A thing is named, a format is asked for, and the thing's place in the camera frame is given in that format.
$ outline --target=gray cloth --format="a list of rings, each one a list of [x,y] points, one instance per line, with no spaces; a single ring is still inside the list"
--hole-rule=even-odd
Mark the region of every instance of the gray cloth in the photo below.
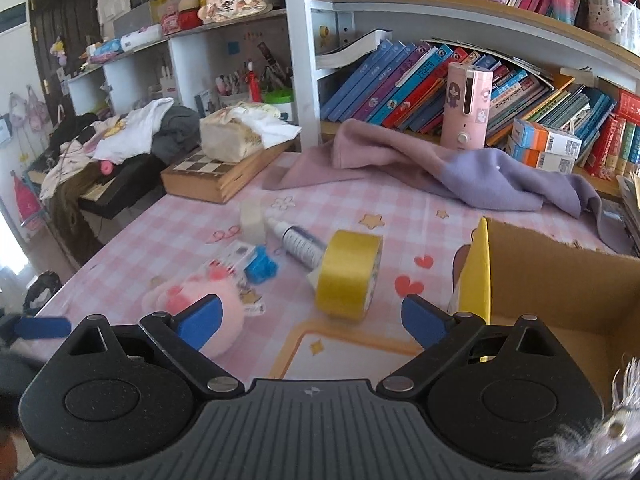
[[[600,239],[621,254],[632,241],[619,222],[602,213],[602,200],[583,177],[525,166],[495,148],[457,152],[382,126],[345,121],[332,143],[302,153],[290,169],[272,167],[264,189],[290,189],[366,178],[370,168],[471,207],[539,211],[551,203],[574,218],[590,211]]]
[[[154,135],[151,153],[166,165],[191,153],[200,144],[200,117],[184,106],[172,106]]]

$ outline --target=metal screw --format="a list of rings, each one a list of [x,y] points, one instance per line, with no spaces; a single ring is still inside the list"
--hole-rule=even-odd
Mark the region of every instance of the metal screw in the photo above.
[[[217,394],[228,394],[238,387],[238,380],[233,377],[214,377],[207,383],[207,388]]]
[[[390,392],[402,393],[414,389],[414,382],[409,377],[391,376],[382,381],[382,386]]]

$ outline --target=heart sticker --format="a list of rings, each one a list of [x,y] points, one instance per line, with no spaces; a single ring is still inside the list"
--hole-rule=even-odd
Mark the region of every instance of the heart sticker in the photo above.
[[[421,282],[411,282],[408,276],[398,276],[396,278],[396,293],[401,298],[409,294],[420,294],[424,291],[424,284]]]
[[[433,267],[433,258],[428,254],[415,257],[414,262],[418,267],[422,267],[423,269],[431,269],[431,267]]]

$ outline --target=pen holder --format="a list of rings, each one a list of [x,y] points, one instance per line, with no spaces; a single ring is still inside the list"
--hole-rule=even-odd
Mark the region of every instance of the pen holder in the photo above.
[[[609,4],[589,4],[589,30],[597,36],[639,53],[639,9],[622,0]]]

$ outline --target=blue clip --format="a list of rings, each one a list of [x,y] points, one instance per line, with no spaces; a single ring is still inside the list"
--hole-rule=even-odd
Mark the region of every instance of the blue clip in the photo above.
[[[404,298],[401,317],[402,326],[424,349],[444,339],[455,324],[452,316],[413,294]]]
[[[260,285],[261,283],[275,278],[278,273],[278,264],[267,256],[267,249],[265,246],[258,246],[255,248],[255,258],[244,270],[246,278],[254,285]]]

